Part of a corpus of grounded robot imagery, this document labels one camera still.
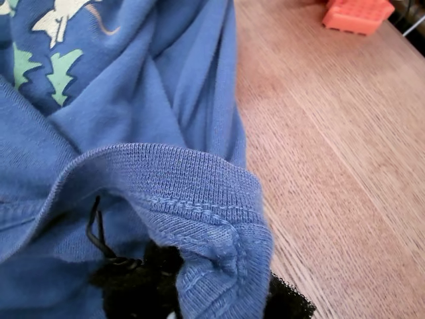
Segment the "blue t-shirt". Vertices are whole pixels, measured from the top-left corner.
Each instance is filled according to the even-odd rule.
[[[0,0],[0,318],[103,318],[84,228],[180,249],[185,318],[259,318],[272,240],[244,171],[227,0]]]

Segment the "graphic print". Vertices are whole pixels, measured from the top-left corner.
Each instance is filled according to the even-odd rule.
[[[18,5],[19,0],[5,0],[0,5],[0,15],[10,14],[12,17],[15,15],[15,8]]]
[[[38,20],[33,27],[33,31],[44,31],[50,37],[50,48],[53,48],[56,43],[64,41],[64,35],[68,20],[71,20],[73,16],[81,9],[83,6],[90,2],[90,0],[55,0],[54,9],[50,10],[43,17]],[[116,33],[120,28],[118,27],[114,31],[106,30],[103,26],[102,19],[99,12],[96,8],[89,4],[87,5],[87,10],[91,12],[97,18],[102,32],[107,35],[112,35]]]
[[[50,39],[49,47],[50,50],[52,50],[58,43],[65,41],[66,29],[69,20],[71,20],[80,11],[80,9],[85,8],[97,20],[102,33],[108,36],[114,35],[119,31],[120,27],[116,27],[113,31],[105,28],[102,17],[94,5],[95,2],[101,1],[102,0],[51,0],[52,7],[50,8],[53,9],[47,12],[45,11],[44,15],[39,15],[37,17],[37,15],[32,15],[32,13],[30,14],[30,16],[37,18],[35,21],[28,21],[29,30],[42,31],[43,34],[46,34]],[[14,17],[15,14],[19,14],[19,12],[23,9],[18,9],[18,12],[16,12],[18,3],[20,3],[20,0],[0,0],[0,17],[5,15]],[[23,1],[23,4],[20,3],[20,7],[24,6],[25,2]],[[51,96],[61,107],[64,106],[64,103],[68,98],[68,96],[65,95],[65,90],[67,89],[67,86],[72,84],[72,80],[74,79],[74,77],[68,72],[74,63],[84,54],[82,49],[78,49],[78,43],[74,44],[75,47],[71,47],[70,52],[68,53],[62,52],[62,56],[60,53],[53,53],[54,51],[48,54],[52,66],[52,72],[50,74],[43,75],[47,77],[48,81],[54,88],[53,94],[51,94],[51,90],[46,91],[45,94]],[[35,51],[29,52],[21,50],[26,49],[27,47],[31,48],[32,46],[27,45],[25,41],[22,43],[19,41],[17,41],[17,43],[13,43],[13,78],[15,81],[15,88],[17,90],[21,88],[22,84],[30,82],[27,78],[28,71],[43,66],[42,63],[33,60],[34,56],[37,56],[34,55],[36,53]]]
[[[48,74],[47,78],[54,87],[54,94],[52,94],[52,97],[60,106],[63,106],[66,98],[68,98],[63,92],[68,83],[73,79],[68,75],[68,70],[80,56],[82,56],[82,51],[76,49],[64,56],[55,53],[50,58],[53,73]]]
[[[30,58],[33,56],[31,52],[19,50],[16,43],[13,43],[13,58],[15,59],[15,65],[13,66],[13,76],[15,78],[15,88],[19,87],[28,82],[25,77],[26,71],[36,68],[41,65],[38,62],[31,62]]]

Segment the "wooden table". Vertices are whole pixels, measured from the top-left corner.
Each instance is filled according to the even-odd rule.
[[[273,269],[316,318],[425,318],[425,59],[323,3],[236,0],[238,103]]]

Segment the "white dinosaur print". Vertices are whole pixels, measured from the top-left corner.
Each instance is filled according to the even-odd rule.
[[[75,14],[90,0],[55,0],[54,9],[38,20],[33,31],[44,31],[50,37],[50,48],[63,42],[66,25]]]
[[[5,0],[2,5],[0,5],[0,15],[8,15],[11,12],[11,6],[9,2]]]

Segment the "orange object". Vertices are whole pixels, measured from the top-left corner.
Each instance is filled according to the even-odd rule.
[[[394,11],[388,0],[330,0],[323,24],[338,29],[371,35]]]

